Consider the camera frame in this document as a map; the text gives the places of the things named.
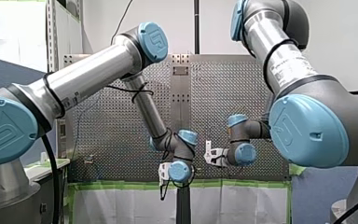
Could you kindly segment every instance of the metal frame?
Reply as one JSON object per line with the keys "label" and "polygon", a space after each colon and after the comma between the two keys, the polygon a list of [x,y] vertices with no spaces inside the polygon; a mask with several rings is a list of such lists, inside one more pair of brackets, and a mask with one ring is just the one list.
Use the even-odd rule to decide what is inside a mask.
{"label": "metal frame", "polygon": [[56,25],[56,0],[47,1],[47,37],[48,37],[48,71],[56,72],[59,69],[58,41]]}

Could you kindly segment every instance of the green tape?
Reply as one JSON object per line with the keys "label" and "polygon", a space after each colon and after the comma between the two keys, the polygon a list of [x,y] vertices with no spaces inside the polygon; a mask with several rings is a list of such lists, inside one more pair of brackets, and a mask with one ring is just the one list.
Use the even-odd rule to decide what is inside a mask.
{"label": "green tape", "polygon": [[265,182],[265,181],[248,181],[248,180],[224,180],[223,185],[238,186],[238,187],[252,187],[252,188],[266,188],[266,189],[287,189],[290,187],[290,182]]}
{"label": "green tape", "polygon": [[306,169],[305,167],[290,163],[289,164],[289,175],[302,175],[302,173],[305,171],[305,169]]}

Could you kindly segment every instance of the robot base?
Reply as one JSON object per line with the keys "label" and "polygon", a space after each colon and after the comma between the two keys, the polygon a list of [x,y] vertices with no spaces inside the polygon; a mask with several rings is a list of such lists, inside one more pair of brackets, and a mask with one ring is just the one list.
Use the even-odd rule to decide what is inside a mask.
{"label": "robot base", "polygon": [[0,203],[0,224],[40,224],[40,186],[32,183],[26,195]]}

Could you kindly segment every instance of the robotic arm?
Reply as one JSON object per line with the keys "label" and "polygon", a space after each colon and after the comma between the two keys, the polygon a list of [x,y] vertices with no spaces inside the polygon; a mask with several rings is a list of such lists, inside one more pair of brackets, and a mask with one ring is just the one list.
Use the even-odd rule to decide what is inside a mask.
{"label": "robotic arm", "polygon": [[[146,83],[142,73],[121,80],[129,90],[145,90]],[[134,94],[137,94],[133,98],[134,102],[151,135],[150,146],[157,151],[164,151],[164,162],[158,169],[160,187],[168,185],[170,180],[184,185],[189,184],[188,180],[194,177],[192,161],[195,156],[197,134],[188,130],[180,130],[179,134],[173,133],[164,125],[152,96],[145,91]]]}
{"label": "robotic arm", "polygon": [[207,142],[204,159],[217,167],[247,166],[255,162],[256,150],[251,139],[270,139],[269,110],[273,95],[268,98],[265,113],[260,120],[248,119],[246,115],[236,114],[228,118],[229,148],[212,148]]}
{"label": "robotic arm", "polygon": [[[38,192],[38,185],[29,183],[19,157],[36,139],[51,130],[55,119],[63,117],[65,111],[119,78],[129,77],[129,84],[137,88],[136,85],[143,81],[143,77],[132,75],[138,74],[152,63],[164,60],[167,54],[168,42],[164,32],[155,23],[146,22],[116,36],[111,47],[78,63],[47,74],[27,86],[11,84],[0,89],[0,204],[3,204],[0,211],[3,211],[1,208],[10,208],[14,203],[24,203],[26,197]],[[150,102],[143,104],[143,100],[150,99],[142,94],[141,96],[142,98],[137,97],[140,108],[146,114],[155,116],[146,121],[150,132],[154,137],[165,138],[166,129],[155,114],[156,108],[148,105]],[[181,138],[172,138],[172,145],[184,147],[188,139],[181,134],[179,136]],[[191,160],[193,156],[181,150],[174,153],[177,158],[182,158],[177,159],[178,162],[187,158]],[[13,220],[16,223],[30,223],[28,221]]]}
{"label": "robotic arm", "polygon": [[239,1],[231,37],[263,64],[276,95],[270,135],[281,154],[302,166],[358,166],[358,91],[319,74],[302,55],[309,38],[302,7],[289,0]]}

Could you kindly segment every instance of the black cable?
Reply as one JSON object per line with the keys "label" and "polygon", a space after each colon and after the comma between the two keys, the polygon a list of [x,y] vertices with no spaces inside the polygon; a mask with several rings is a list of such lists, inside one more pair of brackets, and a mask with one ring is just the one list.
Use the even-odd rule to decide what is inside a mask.
{"label": "black cable", "polygon": [[116,86],[106,86],[106,88],[112,88],[114,90],[118,90],[118,91],[126,91],[126,92],[135,92],[135,94],[133,94],[132,98],[131,98],[131,102],[134,104],[134,100],[135,98],[138,96],[139,93],[141,92],[148,92],[150,95],[154,95],[153,91],[144,91],[145,86],[148,84],[148,82],[145,82],[140,88],[139,90],[135,91],[135,90],[126,90],[126,89],[122,89],[120,87],[116,87]]}
{"label": "black cable", "polygon": [[278,44],[274,45],[274,47],[272,47],[272,49],[268,52],[266,59],[263,62],[263,78],[264,78],[264,82],[266,83],[268,89],[272,91],[271,86],[269,85],[269,81],[268,81],[268,67],[269,67],[269,59],[271,58],[272,54],[275,52],[275,50],[277,50],[280,46],[282,45],[286,45],[286,44],[294,44],[296,46],[298,46],[297,42],[294,39],[284,39],[283,41],[279,42]]}
{"label": "black cable", "polygon": [[120,29],[121,23],[124,21],[124,18],[126,17],[126,14],[130,8],[132,1],[133,0],[130,0],[130,2],[127,4],[126,10],[124,11],[123,16],[121,17],[120,22],[118,23],[117,29],[116,29],[115,33],[112,35],[112,38],[110,39],[110,45],[113,44],[113,38],[115,38],[115,36],[117,35],[118,30]]}
{"label": "black cable", "polygon": [[48,158],[50,159],[51,173],[53,177],[53,188],[54,188],[54,210],[53,210],[53,224],[58,224],[60,220],[60,180],[57,168],[57,162],[54,157],[54,152],[51,144],[46,135],[42,136],[43,144],[45,145]]}
{"label": "black cable", "polygon": [[168,183],[165,185],[165,190],[164,192],[162,192],[162,189],[164,188],[164,186],[159,187],[159,199],[164,201],[165,200],[165,196],[167,196],[167,191],[168,191],[168,186],[170,185],[171,180],[168,180]]}
{"label": "black cable", "polygon": [[341,224],[345,219],[347,219],[348,217],[353,215],[353,213],[355,213],[357,210],[358,210],[358,203],[354,207],[352,207],[350,210],[348,210],[346,213],[344,213],[344,215],[342,215],[342,217],[337,219],[334,222],[334,224]]}

